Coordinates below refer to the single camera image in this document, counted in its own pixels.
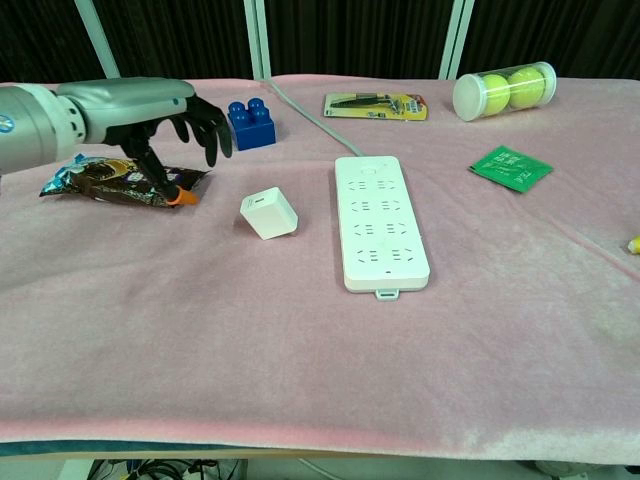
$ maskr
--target white cable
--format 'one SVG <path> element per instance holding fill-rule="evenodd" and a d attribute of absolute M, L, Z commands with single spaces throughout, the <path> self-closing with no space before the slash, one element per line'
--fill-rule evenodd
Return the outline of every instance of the white cable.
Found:
<path fill-rule="evenodd" d="M 344 138 L 342 135 L 340 135 L 338 132 L 336 132 L 335 130 L 333 130 L 331 127 L 329 127 L 328 125 L 325 125 L 324 123 L 322 123 L 320 120 L 318 120 L 317 118 L 315 118 L 313 115 L 311 115 L 310 113 L 308 113 L 304 108 L 302 108 L 295 100 L 290 99 L 286 93 L 284 93 L 280 87 L 278 87 L 270 78 L 267 78 L 265 80 L 265 82 L 270 85 L 275 91 L 276 93 L 280 96 L 280 98 L 282 98 L 285 102 L 287 102 L 289 105 L 291 105 L 294 109 L 296 109 L 303 117 L 305 117 L 307 120 L 309 120 L 310 122 L 313 122 L 314 124 L 316 124 L 318 127 L 320 127 L 322 130 L 324 130 L 325 132 L 327 132 L 329 135 L 331 135 L 333 138 L 335 138 L 337 141 L 339 141 L 341 144 L 343 144 L 345 147 L 347 147 L 349 150 L 351 150 L 357 157 L 364 157 L 365 154 L 362 153 L 362 150 L 360 150 L 358 147 L 356 147 L 353 143 L 351 143 L 349 140 L 347 140 L 346 138 Z"/>
<path fill-rule="evenodd" d="M 329 480 L 345 480 L 342 477 L 338 477 L 333 473 L 327 472 L 324 468 L 320 468 L 319 466 L 311 463 L 309 460 L 306 460 L 304 458 L 299 458 L 298 461 L 302 463 L 304 466 L 306 466 L 307 468 L 310 468 L 311 470 L 316 472 L 318 475 L 323 476 L 324 478 L 328 478 Z"/>

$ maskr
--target robotic hand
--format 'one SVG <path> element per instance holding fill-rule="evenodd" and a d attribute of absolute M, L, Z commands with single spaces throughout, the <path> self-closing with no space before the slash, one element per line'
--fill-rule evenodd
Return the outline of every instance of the robotic hand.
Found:
<path fill-rule="evenodd" d="M 191 127 L 209 166 L 216 163 L 218 140 L 225 157 L 231 156 L 224 114 L 182 80 L 92 80 L 62 84 L 55 93 L 33 84 L 0 87 L 0 177 L 68 158 L 77 144 L 120 145 L 169 204 L 196 203 L 169 181 L 149 145 L 167 119 L 183 142 Z"/>

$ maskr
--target pink tablecloth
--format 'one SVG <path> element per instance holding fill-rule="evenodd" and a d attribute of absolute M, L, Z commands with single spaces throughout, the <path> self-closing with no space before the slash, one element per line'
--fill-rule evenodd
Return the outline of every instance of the pink tablecloth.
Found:
<path fill-rule="evenodd" d="M 560 79 L 544 109 L 464 123 L 452 82 L 287 76 L 422 94 L 427 122 L 328 119 L 401 161 L 432 274 L 395 303 L 342 284 L 333 162 L 349 152 L 264 85 L 278 143 L 220 159 L 195 208 L 0 197 L 0 441 L 120 439 L 458 458 L 640 462 L 640 84 Z M 467 167 L 498 145 L 555 171 L 521 195 Z M 203 168 L 165 125 L 166 164 Z M 87 147 L 87 153 L 114 153 Z M 241 199 L 279 186 L 297 236 L 261 241 Z"/>

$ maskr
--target black curtain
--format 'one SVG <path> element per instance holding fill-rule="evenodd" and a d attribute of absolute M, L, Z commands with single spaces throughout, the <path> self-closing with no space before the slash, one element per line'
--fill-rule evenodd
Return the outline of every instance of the black curtain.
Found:
<path fill-rule="evenodd" d="M 267 0 L 271 73 L 437 78 L 453 0 Z"/>
<path fill-rule="evenodd" d="M 253 78 L 241 0 L 94 0 L 123 77 Z"/>
<path fill-rule="evenodd" d="M 475 1 L 460 75 L 538 60 L 563 77 L 640 79 L 640 1 Z"/>
<path fill-rule="evenodd" d="M 0 82 L 104 78 L 73 0 L 2 0 Z"/>

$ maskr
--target white power adapter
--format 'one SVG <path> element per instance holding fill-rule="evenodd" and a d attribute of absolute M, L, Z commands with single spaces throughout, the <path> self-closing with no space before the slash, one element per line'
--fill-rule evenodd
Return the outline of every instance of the white power adapter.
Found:
<path fill-rule="evenodd" d="M 240 213 L 263 240 L 298 228 L 298 215 L 278 187 L 245 197 Z"/>

